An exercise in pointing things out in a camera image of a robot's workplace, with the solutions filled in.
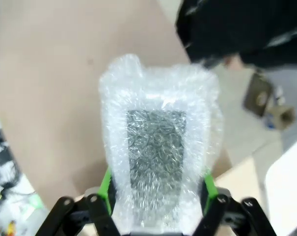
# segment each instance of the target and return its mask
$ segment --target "white floor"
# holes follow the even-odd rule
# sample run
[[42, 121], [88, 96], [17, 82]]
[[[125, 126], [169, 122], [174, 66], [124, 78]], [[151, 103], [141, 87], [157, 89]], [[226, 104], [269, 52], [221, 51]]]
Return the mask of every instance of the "white floor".
[[[159, 0], [172, 24], [180, 5], [180, 0]], [[265, 128], [262, 120], [242, 108], [243, 97], [253, 70], [229, 71], [222, 65], [213, 70], [220, 81], [220, 107], [225, 117], [225, 146], [233, 164], [253, 155], [260, 183], [270, 165], [282, 154], [280, 133]]]

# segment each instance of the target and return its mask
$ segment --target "beige table surface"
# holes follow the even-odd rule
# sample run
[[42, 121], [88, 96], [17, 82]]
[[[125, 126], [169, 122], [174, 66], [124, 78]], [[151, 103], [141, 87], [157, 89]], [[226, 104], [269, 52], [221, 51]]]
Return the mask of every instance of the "beige table surface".
[[[233, 198], [240, 201], [246, 197], [254, 197], [262, 204], [261, 192], [256, 176], [255, 164], [252, 157], [248, 157], [239, 165], [228, 170], [216, 179], [216, 186], [227, 188], [230, 190]], [[80, 236], [95, 236], [96, 231], [94, 225], [84, 227]], [[221, 227], [217, 236], [233, 236], [235, 235], [229, 228]]]

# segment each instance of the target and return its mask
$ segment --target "metal screw head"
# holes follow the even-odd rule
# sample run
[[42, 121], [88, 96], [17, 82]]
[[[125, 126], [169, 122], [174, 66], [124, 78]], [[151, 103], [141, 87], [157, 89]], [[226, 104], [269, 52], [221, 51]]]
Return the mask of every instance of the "metal screw head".
[[70, 199], [67, 199], [67, 200], [65, 200], [64, 201], [64, 204], [67, 206], [67, 205], [69, 205], [71, 203], [71, 200]]
[[226, 202], [226, 200], [225, 200], [224, 198], [218, 198], [218, 201], [219, 201], [220, 203], [225, 203], [225, 202]]
[[93, 202], [95, 202], [97, 200], [97, 196], [92, 196], [91, 198], [90, 198], [90, 201], [93, 203]]
[[245, 205], [247, 205], [248, 207], [252, 207], [253, 204], [251, 202], [244, 202]]

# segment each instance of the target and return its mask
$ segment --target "clear plastic wrap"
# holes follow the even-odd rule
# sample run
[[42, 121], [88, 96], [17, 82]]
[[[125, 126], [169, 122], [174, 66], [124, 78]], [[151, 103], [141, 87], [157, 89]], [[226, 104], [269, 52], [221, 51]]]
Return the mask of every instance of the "clear plastic wrap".
[[220, 153], [216, 76], [200, 65], [145, 68], [125, 55], [99, 88], [118, 230], [192, 234], [200, 183]]

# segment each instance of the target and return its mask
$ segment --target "bubble-wrapped package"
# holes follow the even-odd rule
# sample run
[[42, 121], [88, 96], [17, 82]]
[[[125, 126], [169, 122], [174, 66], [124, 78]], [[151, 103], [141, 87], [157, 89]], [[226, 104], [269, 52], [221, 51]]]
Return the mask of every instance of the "bubble-wrapped package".
[[220, 153], [216, 76], [196, 64], [145, 68], [125, 55], [99, 89], [118, 230], [191, 235], [202, 218], [200, 184]]

